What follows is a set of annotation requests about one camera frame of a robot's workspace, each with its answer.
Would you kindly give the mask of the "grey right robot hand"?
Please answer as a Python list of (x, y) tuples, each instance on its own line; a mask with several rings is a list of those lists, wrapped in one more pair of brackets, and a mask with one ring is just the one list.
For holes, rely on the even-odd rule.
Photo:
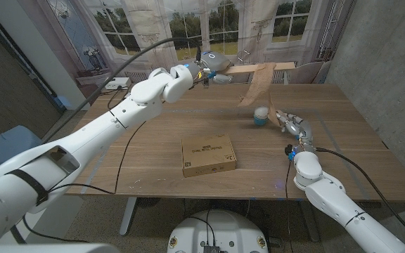
[(278, 122), (281, 124), (281, 131), (287, 131), (297, 139), (299, 152), (307, 151), (313, 153), (315, 151), (311, 125), (307, 120), (280, 110), (276, 111), (276, 116)]

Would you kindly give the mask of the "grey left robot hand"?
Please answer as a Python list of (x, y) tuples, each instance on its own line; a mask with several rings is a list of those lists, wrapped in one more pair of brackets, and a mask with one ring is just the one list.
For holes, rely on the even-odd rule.
[(185, 64), (190, 70), (193, 83), (201, 83), (205, 89), (209, 87), (211, 83), (215, 84), (228, 84), (232, 81), (231, 75), (224, 74), (233, 63), (223, 54), (207, 51), (201, 54), (201, 59), (197, 63), (196, 61)]

